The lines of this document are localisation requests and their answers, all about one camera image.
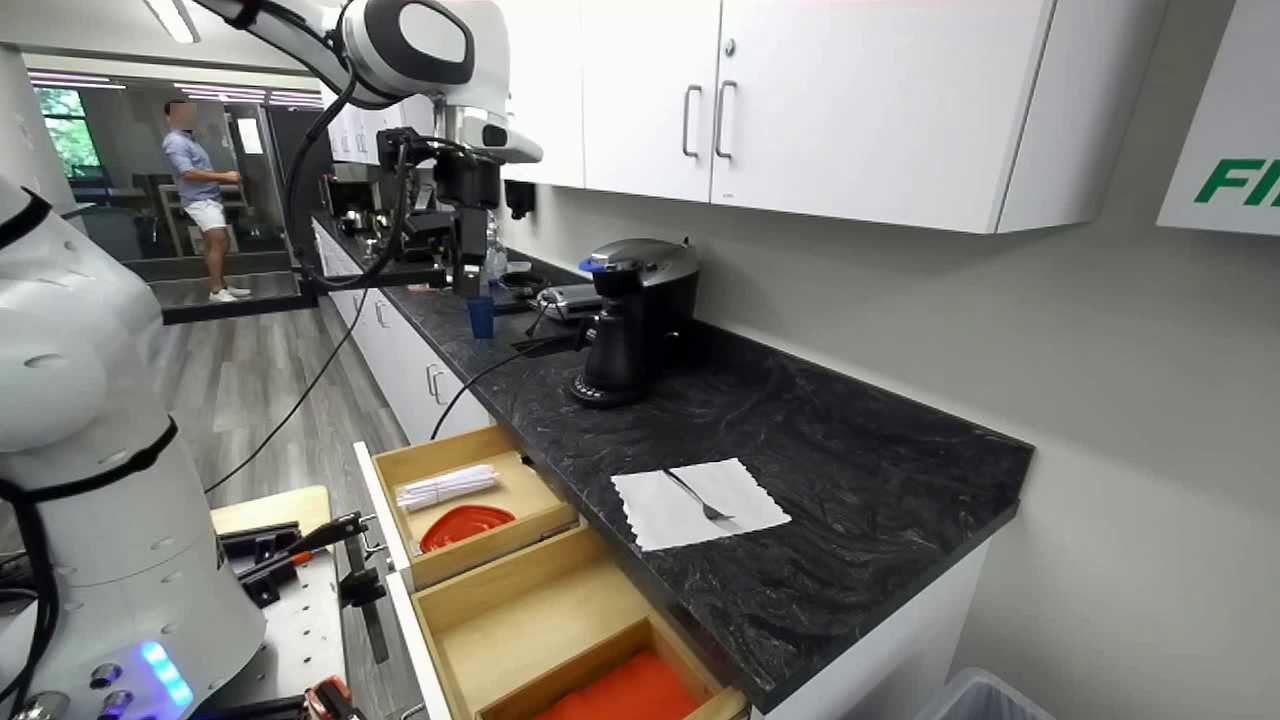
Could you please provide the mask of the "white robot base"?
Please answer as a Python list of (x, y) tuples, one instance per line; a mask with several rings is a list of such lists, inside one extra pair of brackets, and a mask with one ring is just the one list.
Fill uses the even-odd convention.
[(190, 720), (265, 646), (161, 393), (152, 289), (23, 183), (0, 183), (0, 498), (31, 575), (6, 702)]

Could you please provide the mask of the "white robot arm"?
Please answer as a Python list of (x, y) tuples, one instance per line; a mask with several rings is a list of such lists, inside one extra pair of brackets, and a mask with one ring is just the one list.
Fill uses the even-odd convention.
[(396, 179), (385, 256), (363, 271), (377, 285), (413, 235), (413, 176), (434, 169), (428, 235), (441, 242), (441, 278), (460, 285), (493, 247), (502, 169), (540, 166), (545, 149), (510, 123), (510, 24), (497, 0), (345, 0), (321, 28), (312, 0), (198, 0), (223, 24), (305, 65), (345, 107), (385, 111), (413, 98), (434, 106), (428, 123), (377, 131), (377, 166)]

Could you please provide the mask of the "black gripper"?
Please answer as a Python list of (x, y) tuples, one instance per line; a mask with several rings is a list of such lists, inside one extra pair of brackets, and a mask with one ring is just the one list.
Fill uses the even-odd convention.
[(502, 169), (416, 129), (385, 129), (377, 156), (392, 176), (385, 259), (419, 264), (434, 285), (460, 285), (465, 270), (484, 259)]

